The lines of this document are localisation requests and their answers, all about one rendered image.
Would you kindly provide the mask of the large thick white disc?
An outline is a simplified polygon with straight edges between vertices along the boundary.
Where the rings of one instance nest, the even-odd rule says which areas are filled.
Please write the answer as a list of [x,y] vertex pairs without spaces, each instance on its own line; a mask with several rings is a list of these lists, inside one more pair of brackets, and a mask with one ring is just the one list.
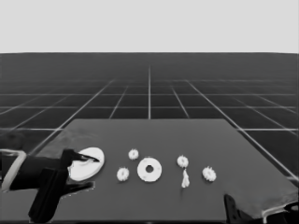
[[96,175],[105,163],[105,154],[99,147],[87,147],[79,154],[89,156],[86,161],[73,161],[68,168],[69,177],[73,181],[85,181]]

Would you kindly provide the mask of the small white T-shaped piece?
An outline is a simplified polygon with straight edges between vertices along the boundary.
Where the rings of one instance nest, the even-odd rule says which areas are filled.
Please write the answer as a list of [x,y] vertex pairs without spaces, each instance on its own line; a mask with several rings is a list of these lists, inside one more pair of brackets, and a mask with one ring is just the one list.
[[187,173],[187,170],[184,169],[184,170],[183,170],[183,179],[182,179],[181,186],[182,186],[183,188],[187,188],[189,185],[190,185],[189,175],[188,175],[188,173]]

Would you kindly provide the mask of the small white gear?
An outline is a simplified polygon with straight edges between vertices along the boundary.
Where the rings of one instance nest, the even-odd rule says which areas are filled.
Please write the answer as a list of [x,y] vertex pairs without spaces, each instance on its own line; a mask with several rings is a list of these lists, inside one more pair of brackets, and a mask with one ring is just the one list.
[[117,172],[117,178],[120,182],[126,181],[129,177],[129,170],[126,167],[121,167]]
[[183,155],[180,155],[178,156],[177,158],[177,164],[179,167],[181,168],[187,168],[188,165],[189,165],[189,160],[187,157],[183,156]]
[[129,153],[128,153],[128,157],[130,160],[134,161],[137,160],[139,157],[139,152],[136,148],[132,148]]

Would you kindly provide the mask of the white round carrier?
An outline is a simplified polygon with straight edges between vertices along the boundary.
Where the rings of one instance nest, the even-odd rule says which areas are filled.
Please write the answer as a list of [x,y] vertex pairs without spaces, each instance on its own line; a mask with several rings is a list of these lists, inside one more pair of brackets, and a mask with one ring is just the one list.
[[137,174],[145,182],[157,181],[163,172],[160,162],[154,158],[144,158],[137,165]]

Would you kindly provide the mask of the white toothed sun gear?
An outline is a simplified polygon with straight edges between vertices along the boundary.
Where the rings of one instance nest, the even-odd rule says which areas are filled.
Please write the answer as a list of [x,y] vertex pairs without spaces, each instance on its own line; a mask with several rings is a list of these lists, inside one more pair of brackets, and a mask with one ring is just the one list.
[[217,175],[212,167],[205,167],[202,171],[202,175],[206,181],[213,182],[216,180]]

